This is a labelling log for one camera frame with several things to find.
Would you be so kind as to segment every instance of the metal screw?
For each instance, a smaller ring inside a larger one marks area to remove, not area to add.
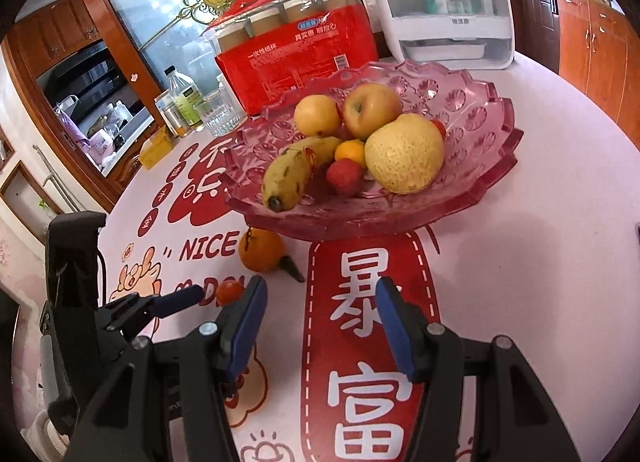
[[[442,336],[445,330],[444,325],[440,323],[430,323],[427,325],[427,332],[432,336]]]
[[[207,321],[206,323],[203,323],[202,325],[200,325],[200,327],[198,328],[198,331],[203,336],[211,336],[212,334],[215,334],[218,331],[218,325],[216,325],[212,321]]]
[[[131,346],[135,350],[142,350],[149,344],[149,338],[147,336],[138,336],[133,339]]]
[[[498,336],[495,339],[495,344],[503,350],[509,350],[513,346],[513,342],[507,336]]]

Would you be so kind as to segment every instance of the red fruit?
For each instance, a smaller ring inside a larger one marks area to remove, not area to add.
[[[343,197],[353,197],[362,189],[364,173],[360,165],[350,159],[340,159],[329,166],[326,182]]]
[[[436,125],[436,128],[440,131],[440,135],[442,135],[442,140],[444,141],[447,137],[447,129],[445,128],[442,121],[438,121],[437,119],[431,119],[431,122]]]
[[[237,301],[244,293],[244,287],[242,283],[236,280],[225,280],[220,283],[218,290],[216,291],[216,302],[220,307],[224,307],[229,303]]]

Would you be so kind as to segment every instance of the apple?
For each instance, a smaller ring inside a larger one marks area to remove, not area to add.
[[[329,137],[342,126],[335,101],[322,94],[303,97],[293,113],[293,122],[305,137]]]
[[[349,131],[360,141],[366,139],[402,113],[402,101],[396,91],[380,83],[366,83],[354,89],[344,100],[342,118]]]

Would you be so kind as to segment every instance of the fruit bowl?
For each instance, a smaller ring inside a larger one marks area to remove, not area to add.
[[[395,89],[404,112],[445,125],[445,162],[433,183],[420,193],[395,195],[371,181],[355,198],[341,198],[331,195],[324,173],[317,172],[293,210],[274,213],[264,207],[260,189],[266,169],[304,137],[293,124],[297,103],[309,94],[327,94],[341,107],[351,90],[371,82]],[[372,62],[311,80],[264,107],[225,151],[226,172],[220,179],[227,203],[249,226],[306,241],[401,233],[478,203],[516,164],[513,150],[522,133],[514,126],[511,100],[498,97],[493,83],[475,81],[466,70],[436,63]]]

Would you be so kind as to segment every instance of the chinese character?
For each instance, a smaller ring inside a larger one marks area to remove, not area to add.
[[[335,427],[334,451],[336,456],[354,460],[393,460],[402,449],[404,430],[397,424],[358,424],[384,417],[390,412],[395,402],[391,398],[381,397],[394,391],[393,384],[398,384],[395,400],[406,401],[411,397],[412,386],[405,375],[398,372],[375,373],[365,362],[358,363],[359,374],[352,376],[329,374],[329,390],[327,402],[335,407],[340,404],[340,385],[348,385],[342,391],[347,394],[345,401],[345,418],[350,424],[338,423]],[[366,409],[358,413],[357,406]]]
[[[340,270],[349,282],[341,283],[338,287],[349,289],[348,293],[332,296],[335,300],[344,300],[331,315],[331,320],[340,319],[345,314],[356,316],[342,325],[341,330],[354,327],[353,333],[358,337],[368,337],[373,331],[373,323],[382,323],[377,309],[374,309],[371,298],[376,293],[376,283],[380,274],[386,271],[389,253],[383,248],[363,249],[354,253],[343,253]],[[362,298],[362,308],[352,307],[356,299]]]

